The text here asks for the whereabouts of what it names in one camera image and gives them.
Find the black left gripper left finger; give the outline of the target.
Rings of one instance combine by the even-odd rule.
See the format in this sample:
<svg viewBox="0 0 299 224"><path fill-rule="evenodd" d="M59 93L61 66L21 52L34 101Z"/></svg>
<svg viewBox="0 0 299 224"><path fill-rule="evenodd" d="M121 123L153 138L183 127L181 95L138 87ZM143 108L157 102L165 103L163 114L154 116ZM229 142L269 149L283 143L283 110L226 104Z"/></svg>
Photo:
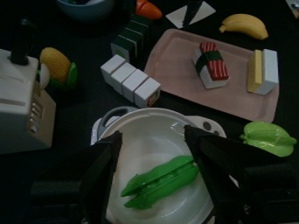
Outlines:
<svg viewBox="0 0 299 224"><path fill-rule="evenodd" d="M71 156L61 171L61 197L66 207L63 224L106 224L109 195L123 134L117 131Z"/></svg>

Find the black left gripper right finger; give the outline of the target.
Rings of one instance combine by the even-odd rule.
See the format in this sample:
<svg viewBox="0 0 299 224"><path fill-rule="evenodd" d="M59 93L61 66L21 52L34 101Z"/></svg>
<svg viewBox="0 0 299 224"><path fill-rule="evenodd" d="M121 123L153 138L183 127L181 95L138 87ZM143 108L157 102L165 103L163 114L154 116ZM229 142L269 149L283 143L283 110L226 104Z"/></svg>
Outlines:
<svg viewBox="0 0 299 224"><path fill-rule="evenodd" d="M286 222L286 161L191 125L185 140L209 188L218 224Z"/></svg>

